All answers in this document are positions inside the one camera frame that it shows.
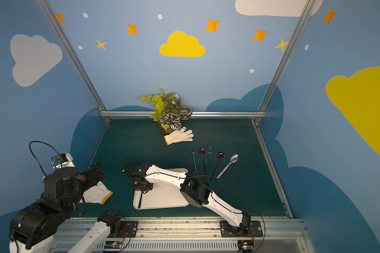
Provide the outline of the purple fork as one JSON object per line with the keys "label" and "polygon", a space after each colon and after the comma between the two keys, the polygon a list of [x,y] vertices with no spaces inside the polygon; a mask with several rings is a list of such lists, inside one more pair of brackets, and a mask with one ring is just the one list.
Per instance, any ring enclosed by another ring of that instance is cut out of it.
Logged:
{"label": "purple fork", "polygon": [[139,202],[138,202],[138,209],[141,208],[142,196],[143,196],[143,191],[141,191],[141,193],[140,193]]}

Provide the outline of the purple spoon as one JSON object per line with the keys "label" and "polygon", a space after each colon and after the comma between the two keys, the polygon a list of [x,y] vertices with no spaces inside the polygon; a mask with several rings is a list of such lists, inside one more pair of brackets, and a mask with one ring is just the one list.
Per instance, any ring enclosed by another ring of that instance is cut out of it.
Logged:
{"label": "purple spoon", "polygon": [[223,158],[224,158],[224,153],[221,152],[221,151],[218,152],[218,154],[217,154],[217,163],[216,163],[216,165],[215,165],[213,171],[211,172],[210,180],[212,180],[212,178],[213,178],[213,176],[214,176],[214,174],[215,174],[215,172],[216,172],[216,170],[217,170],[217,167],[218,167],[220,161],[223,160]]}
{"label": "purple spoon", "polygon": [[207,169],[206,169],[206,163],[205,163],[205,149],[199,148],[199,154],[202,157],[202,161],[203,161],[204,175],[207,175]]}

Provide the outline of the blue fork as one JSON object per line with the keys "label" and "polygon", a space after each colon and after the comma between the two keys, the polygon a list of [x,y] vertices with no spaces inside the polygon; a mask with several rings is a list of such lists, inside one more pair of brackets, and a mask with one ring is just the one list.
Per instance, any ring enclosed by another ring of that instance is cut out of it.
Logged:
{"label": "blue fork", "polygon": [[210,178],[212,177],[212,147],[209,146],[209,149],[208,149],[208,156],[209,156],[209,169],[208,169],[208,172],[209,172],[209,176]]}

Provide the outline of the silver spoon pink handle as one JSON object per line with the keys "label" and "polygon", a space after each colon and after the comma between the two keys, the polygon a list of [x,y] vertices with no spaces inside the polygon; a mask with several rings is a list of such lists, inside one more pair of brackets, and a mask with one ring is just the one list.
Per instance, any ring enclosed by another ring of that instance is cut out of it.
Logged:
{"label": "silver spoon pink handle", "polygon": [[224,169],[217,175],[217,179],[220,179],[222,177],[222,175],[229,169],[229,167],[236,163],[239,159],[239,155],[238,154],[234,154],[231,156],[230,158],[230,162],[224,167]]}

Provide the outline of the teal iridescent fork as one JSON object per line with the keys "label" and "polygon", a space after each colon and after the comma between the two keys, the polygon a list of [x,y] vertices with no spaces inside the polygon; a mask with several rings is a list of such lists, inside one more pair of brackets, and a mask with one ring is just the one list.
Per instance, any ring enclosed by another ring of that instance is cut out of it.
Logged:
{"label": "teal iridescent fork", "polygon": [[194,163],[195,170],[196,170],[196,172],[198,172],[197,164],[196,164],[196,160],[195,160],[195,148],[193,145],[191,146],[191,154],[193,157],[193,163]]}

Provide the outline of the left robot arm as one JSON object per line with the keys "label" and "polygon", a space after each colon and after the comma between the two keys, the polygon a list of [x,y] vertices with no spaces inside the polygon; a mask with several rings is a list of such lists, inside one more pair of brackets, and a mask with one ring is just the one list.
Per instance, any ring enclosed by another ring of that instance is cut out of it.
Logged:
{"label": "left robot arm", "polygon": [[10,222],[12,253],[48,252],[58,227],[78,209],[83,194],[104,179],[100,163],[80,172],[69,165],[44,177],[40,199],[22,209]]}

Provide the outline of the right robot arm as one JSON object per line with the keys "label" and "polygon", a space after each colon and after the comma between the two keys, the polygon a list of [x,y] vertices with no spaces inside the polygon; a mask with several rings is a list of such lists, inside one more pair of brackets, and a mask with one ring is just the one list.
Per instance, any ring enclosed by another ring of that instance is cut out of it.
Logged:
{"label": "right robot arm", "polygon": [[222,200],[204,181],[205,176],[195,171],[175,172],[146,162],[128,162],[122,173],[133,179],[134,190],[150,191],[156,183],[167,185],[178,190],[190,205],[205,207],[224,218],[234,234],[246,236],[250,232],[251,216]]}

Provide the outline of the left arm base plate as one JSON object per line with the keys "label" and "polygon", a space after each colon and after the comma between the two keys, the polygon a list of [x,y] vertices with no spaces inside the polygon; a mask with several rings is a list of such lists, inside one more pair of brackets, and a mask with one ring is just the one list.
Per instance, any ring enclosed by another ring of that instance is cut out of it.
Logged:
{"label": "left arm base plate", "polygon": [[108,238],[135,238],[138,229],[138,221],[122,220],[119,225],[111,226],[111,233]]}

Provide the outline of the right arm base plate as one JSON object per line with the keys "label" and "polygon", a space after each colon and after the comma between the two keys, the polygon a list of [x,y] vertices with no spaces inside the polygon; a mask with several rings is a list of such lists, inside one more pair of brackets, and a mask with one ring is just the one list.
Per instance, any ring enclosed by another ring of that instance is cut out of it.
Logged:
{"label": "right arm base plate", "polygon": [[221,236],[223,238],[229,237],[263,237],[264,229],[260,221],[251,221],[248,229],[241,227],[230,226],[225,220],[220,221]]}

